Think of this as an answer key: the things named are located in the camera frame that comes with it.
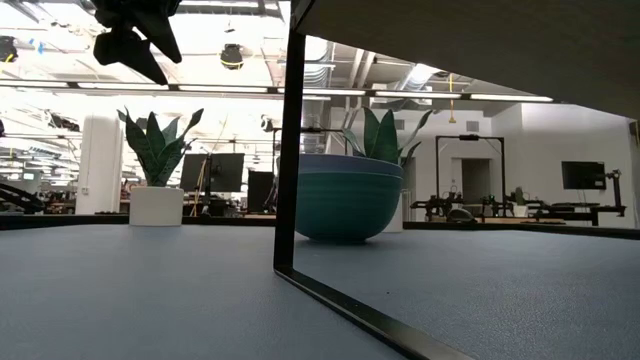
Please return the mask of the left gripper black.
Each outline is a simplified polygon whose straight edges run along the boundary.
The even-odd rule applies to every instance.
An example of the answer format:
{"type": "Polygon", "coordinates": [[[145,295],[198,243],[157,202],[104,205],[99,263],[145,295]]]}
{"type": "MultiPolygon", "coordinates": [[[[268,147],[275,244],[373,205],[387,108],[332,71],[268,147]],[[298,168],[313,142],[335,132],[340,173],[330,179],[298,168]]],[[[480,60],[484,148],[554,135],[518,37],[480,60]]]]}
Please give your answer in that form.
{"type": "Polygon", "coordinates": [[[141,39],[130,29],[100,34],[94,43],[95,59],[104,66],[121,63],[158,85],[167,85],[168,80],[150,51],[150,41],[172,62],[182,61],[169,22],[181,0],[91,0],[91,3],[96,8],[94,17],[101,25],[112,28],[117,24],[133,24],[148,39],[141,39]]]}

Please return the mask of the large light blue bowl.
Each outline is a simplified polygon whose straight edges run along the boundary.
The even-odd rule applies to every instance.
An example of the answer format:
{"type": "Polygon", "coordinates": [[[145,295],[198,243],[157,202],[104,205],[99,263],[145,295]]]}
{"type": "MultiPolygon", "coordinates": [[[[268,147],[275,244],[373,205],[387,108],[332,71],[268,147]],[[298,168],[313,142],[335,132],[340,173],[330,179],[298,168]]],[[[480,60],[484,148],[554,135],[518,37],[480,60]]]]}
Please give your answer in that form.
{"type": "Polygon", "coordinates": [[[299,172],[362,172],[402,177],[403,169],[396,164],[367,157],[334,154],[300,154],[299,172]]]}

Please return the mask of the large teal bowl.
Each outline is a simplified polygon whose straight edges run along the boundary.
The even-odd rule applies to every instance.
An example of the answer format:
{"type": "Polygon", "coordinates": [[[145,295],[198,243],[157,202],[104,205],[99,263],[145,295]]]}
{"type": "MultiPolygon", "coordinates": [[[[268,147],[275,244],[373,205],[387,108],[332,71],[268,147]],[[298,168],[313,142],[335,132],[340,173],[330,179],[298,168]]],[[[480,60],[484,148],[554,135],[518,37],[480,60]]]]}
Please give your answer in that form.
{"type": "Polygon", "coordinates": [[[298,176],[297,233],[317,241],[364,241],[392,221],[402,178],[365,172],[311,172],[298,176]]]}

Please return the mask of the black ceiling dome device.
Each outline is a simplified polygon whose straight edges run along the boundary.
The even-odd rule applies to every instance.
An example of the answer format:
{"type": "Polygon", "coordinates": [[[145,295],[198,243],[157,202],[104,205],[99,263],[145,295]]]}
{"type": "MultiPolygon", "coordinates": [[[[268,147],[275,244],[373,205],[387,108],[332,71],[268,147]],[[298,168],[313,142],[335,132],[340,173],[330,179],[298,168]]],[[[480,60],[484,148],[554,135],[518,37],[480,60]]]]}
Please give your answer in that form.
{"type": "Polygon", "coordinates": [[[15,38],[0,35],[0,63],[11,63],[18,59],[15,38]]]}
{"type": "Polygon", "coordinates": [[[220,54],[220,63],[227,70],[240,70],[244,66],[244,58],[239,44],[225,44],[220,54]]]}

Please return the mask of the long ceiling light bar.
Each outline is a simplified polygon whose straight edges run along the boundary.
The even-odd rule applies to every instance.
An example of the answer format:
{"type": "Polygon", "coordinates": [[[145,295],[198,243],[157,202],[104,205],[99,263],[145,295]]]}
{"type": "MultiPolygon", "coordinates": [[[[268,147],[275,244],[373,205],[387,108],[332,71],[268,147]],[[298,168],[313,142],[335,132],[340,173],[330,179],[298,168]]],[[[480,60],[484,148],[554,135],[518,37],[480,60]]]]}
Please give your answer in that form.
{"type": "MultiPolygon", "coordinates": [[[[114,82],[65,82],[53,80],[21,80],[0,79],[0,87],[55,89],[78,91],[112,91],[112,92],[151,92],[151,93],[202,93],[202,94],[231,94],[231,95],[273,95],[282,96],[283,87],[274,86],[225,86],[225,85],[185,85],[169,84],[157,85],[148,83],[114,83],[114,82]]],[[[536,95],[490,94],[468,92],[433,92],[433,91],[403,91],[376,89],[342,89],[342,88],[304,88],[304,96],[316,97],[372,97],[386,99],[411,100],[462,100],[484,102],[523,102],[523,103],[559,103],[550,97],[536,95]]]]}

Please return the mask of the white building column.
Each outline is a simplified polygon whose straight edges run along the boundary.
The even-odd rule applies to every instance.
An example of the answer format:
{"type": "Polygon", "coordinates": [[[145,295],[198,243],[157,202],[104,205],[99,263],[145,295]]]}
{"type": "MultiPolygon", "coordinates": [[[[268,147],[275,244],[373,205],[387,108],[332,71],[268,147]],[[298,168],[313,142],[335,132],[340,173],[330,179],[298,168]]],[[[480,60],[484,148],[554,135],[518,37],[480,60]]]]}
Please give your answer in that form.
{"type": "Polygon", "coordinates": [[[116,112],[85,116],[82,128],[76,213],[117,212],[120,207],[123,123],[116,112]]]}

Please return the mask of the black computer monitor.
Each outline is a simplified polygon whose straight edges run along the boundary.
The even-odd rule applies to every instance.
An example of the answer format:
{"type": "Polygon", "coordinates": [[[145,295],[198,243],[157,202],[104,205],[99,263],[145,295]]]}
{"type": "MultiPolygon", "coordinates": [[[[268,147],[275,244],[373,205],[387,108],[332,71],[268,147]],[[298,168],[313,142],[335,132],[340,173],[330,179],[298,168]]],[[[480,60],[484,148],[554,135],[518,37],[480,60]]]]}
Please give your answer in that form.
{"type": "Polygon", "coordinates": [[[211,155],[212,192],[240,192],[244,169],[244,153],[217,153],[211,155]]]}
{"type": "Polygon", "coordinates": [[[180,188],[185,192],[196,192],[199,189],[206,154],[186,154],[183,158],[180,188]]]}

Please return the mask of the snake plant in white pot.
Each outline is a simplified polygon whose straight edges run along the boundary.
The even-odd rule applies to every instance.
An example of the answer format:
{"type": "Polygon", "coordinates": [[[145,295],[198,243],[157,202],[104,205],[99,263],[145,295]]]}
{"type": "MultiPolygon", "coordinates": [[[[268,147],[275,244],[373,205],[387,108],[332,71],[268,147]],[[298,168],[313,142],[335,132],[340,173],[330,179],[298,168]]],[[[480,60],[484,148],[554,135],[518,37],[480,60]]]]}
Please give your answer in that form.
{"type": "Polygon", "coordinates": [[[184,191],[167,186],[171,175],[183,159],[190,142],[188,132],[199,124],[203,109],[191,115],[186,128],[179,133],[180,118],[161,129],[156,115],[150,112],[143,129],[133,121],[129,111],[118,110],[125,124],[125,138],[143,170],[146,185],[131,190],[129,224],[132,226],[174,227],[182,224],[184,191]]]}
{"type": "Polygon", "coordinates": [[[404,143],[400,143],[398,140],[395,116],[391,109],[385,112],[382,119],[379,119],[371,108],[363,107],[362,111],[364,114],[362,143],[358,141],[350,128],[341,130],[344,139],[352,148],[352,154],[391,163],[401,168],[400,176],[403,176],[407,161],[420,146],[420,142],[416,142],[414,145],[411,145],[411,142],[426,125],[433,111],[428,110],[421,116],[414,131],[404,143]]]}

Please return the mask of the dark monitor back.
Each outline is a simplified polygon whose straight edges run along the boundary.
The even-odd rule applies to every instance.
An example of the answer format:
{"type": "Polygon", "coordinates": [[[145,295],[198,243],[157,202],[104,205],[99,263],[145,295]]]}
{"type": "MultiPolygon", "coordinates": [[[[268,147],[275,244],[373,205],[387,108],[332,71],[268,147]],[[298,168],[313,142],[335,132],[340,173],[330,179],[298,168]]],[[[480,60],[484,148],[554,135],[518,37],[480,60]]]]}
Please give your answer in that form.
{"type": "Polygon", "coordinates": [[[247,209],[250,213],[264,212],[274,182],[272,172],[250,171],[248,175],[247,209]]]}

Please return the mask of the grey dome-shaped object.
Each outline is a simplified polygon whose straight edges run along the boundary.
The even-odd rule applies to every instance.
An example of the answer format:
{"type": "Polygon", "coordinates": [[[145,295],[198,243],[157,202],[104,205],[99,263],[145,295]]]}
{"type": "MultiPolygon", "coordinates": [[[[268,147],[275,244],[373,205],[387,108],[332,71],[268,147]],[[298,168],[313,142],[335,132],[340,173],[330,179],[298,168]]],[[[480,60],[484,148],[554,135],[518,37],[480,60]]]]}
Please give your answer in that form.
{"type": "Polygon", "coordinates": [[[472,213],[462,208],[452,208],[446,217],[448,223],[473,224],[477,220],[472,213]]]}

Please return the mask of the small cactus in white pot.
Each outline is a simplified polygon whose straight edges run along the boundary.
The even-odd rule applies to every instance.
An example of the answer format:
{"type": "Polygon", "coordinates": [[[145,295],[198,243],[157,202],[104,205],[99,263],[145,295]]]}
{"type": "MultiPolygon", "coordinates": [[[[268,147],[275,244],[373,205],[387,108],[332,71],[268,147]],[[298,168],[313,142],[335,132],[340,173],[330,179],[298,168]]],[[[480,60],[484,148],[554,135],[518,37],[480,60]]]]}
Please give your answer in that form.
{"type": "Polygon", "coordinates": [[[528,206],[524,198],[524,191],[521,187],[517,187],[514,191],[513,214],[518,218],[526,218],[528,216],[528,206]]]}

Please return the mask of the black background workbench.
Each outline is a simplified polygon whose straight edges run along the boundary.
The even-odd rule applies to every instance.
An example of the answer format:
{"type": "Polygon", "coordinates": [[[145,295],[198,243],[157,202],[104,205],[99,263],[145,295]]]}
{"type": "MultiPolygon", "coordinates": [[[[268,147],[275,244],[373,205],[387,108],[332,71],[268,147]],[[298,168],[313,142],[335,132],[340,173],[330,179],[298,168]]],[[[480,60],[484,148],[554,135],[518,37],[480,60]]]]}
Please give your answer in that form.
{"type": "Polygon", "coordinates": [[[601,213],[612,213],[617,217],[624,217],[626,206],[622,204],[620,190],[621,171],[614,169],[610,173],[605,174],[605,178],[613,182],[614,204],[600,205],[587,203],[562,203],[559,205],[549,205],[538,202],[538,207],[534,209],[531,215],[537,221],[540,219],[560,219],[563,221],[585,221],[590,222],[592,226],[599,225],[599,215],[601,213]]]}

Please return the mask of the black metal frame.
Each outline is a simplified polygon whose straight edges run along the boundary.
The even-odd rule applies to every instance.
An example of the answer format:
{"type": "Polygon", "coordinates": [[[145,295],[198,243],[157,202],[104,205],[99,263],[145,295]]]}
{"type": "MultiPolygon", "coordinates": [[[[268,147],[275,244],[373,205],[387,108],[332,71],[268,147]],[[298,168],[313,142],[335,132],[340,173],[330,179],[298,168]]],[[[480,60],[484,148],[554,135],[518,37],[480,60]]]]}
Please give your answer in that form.
{"type": "Polygon", "coordinates": [[[640,360],[640,230],[418,224],[406,255],[465,347],[294,266],[305,41],[322,37],[554,100],[640,113],[613,72],[640,56],[640,0],[292,0],[274,269],[407,360],[640,360]]]}

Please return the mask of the black gantry frame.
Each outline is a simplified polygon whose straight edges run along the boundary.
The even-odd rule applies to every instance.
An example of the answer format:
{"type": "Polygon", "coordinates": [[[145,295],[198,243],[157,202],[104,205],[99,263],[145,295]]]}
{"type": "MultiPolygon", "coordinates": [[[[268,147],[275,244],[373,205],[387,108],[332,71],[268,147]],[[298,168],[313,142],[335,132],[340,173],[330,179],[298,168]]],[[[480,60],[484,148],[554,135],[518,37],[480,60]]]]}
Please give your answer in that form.
{"type": "Polygon", "coordinates": [[[485,140],[490,145],[490,140],[496,140],[500,143],[500,167],[501,167],[501,200],[506,201],[506,156],[505,156],[505,138],[498,136],[480,136],[475,134],[463,134],[463,135],[436,135],[435,136],[435,192],[436,197],[440,196],[440,151],[441,148],[439,142],[442,139],[455,139],[458,141],[480,141],[485,140]]]}

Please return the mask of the black wall television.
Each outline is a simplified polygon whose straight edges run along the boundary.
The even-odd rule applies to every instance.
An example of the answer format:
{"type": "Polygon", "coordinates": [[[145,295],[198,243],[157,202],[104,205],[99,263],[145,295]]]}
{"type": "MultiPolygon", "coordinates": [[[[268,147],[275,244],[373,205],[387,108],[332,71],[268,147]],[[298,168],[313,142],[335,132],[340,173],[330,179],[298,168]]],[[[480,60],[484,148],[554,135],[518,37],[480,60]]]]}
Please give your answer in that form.
{"type": "Polygon", "coordinates": [[[606,173],[602,162],[562,161],[565,190],[605,190],[606,173]]]}

